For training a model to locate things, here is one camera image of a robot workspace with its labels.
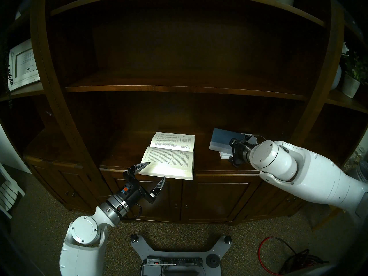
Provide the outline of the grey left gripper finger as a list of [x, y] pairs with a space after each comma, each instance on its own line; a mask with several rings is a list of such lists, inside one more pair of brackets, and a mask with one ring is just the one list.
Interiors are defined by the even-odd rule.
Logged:
[[125, 180], [135, 179], [135, 176], [142, 171], [145, 167], [147, 167], [150, 162], [139, 163], [136, 165], [132, 165], [128, 170], [123, 172], [123, 177]]
[[158, 195], [160, 194], [164, 184], [166, 181], [166, 176], [164, 176], [158, 183], [157, 185], [149, 192], [149, 194], [147, 195], [147, 200], [150, 203], [154, 203], [156, 198], [158, 197]]

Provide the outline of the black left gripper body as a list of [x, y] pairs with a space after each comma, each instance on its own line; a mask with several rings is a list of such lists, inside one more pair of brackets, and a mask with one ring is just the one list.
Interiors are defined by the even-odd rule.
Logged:
[[119, 206], [133, 206], [141, 199], [150, 202], [148, 192], [134, 178], [124, 178], [120, 180], [117, 191], [117, 204]]

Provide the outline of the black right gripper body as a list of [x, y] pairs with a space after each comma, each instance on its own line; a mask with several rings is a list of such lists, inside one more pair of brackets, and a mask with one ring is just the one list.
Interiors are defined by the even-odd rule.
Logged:
[[238, 152], [239, 163], [250, 163], [250, 154], [257, 147], [257, 144], [248, 142], [241, 142], [240, 144]]

